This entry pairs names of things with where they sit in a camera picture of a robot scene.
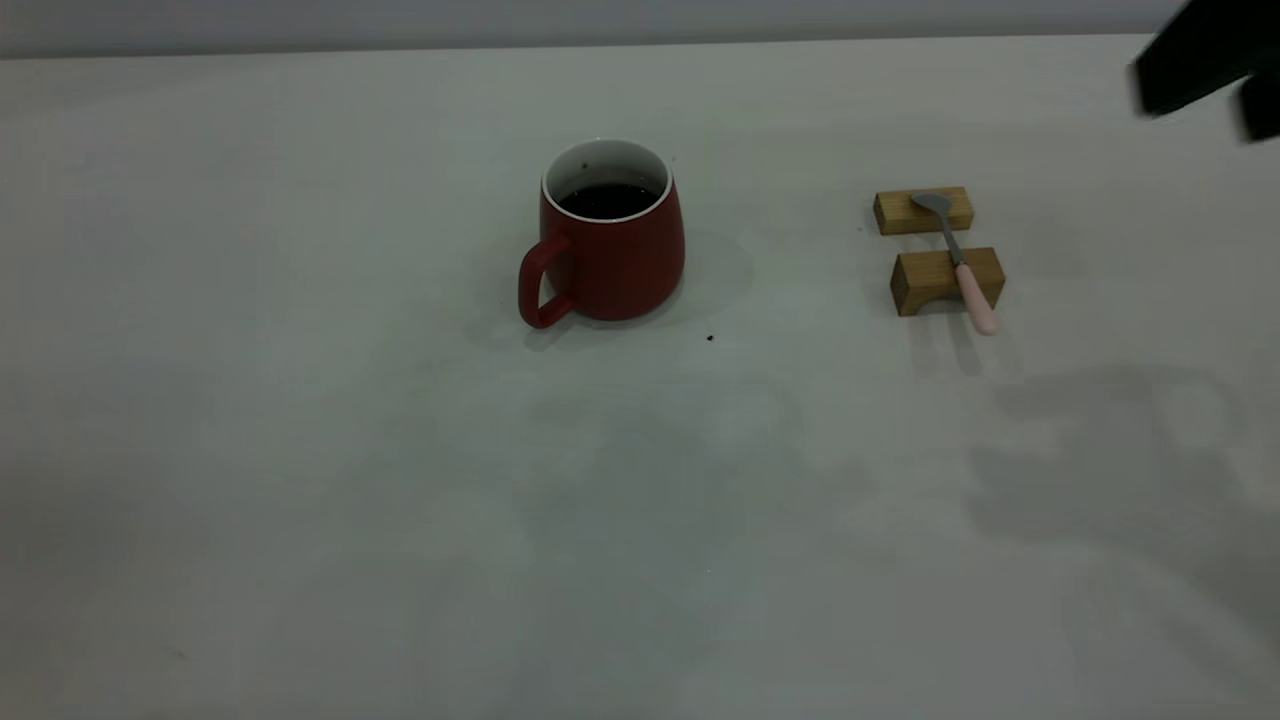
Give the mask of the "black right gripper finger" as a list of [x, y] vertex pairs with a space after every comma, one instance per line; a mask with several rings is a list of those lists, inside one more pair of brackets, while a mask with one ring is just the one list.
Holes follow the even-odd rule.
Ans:
[[1242, 137], [1248, 143], [1262, 143], [1279, 137], [1279, 73], [1258, 72], [1238, 90]]
[[1225, 86], [1277, 69], [1277, 1], [1188, 1], [1134, 61], [1148, 117], [1178, 111]]

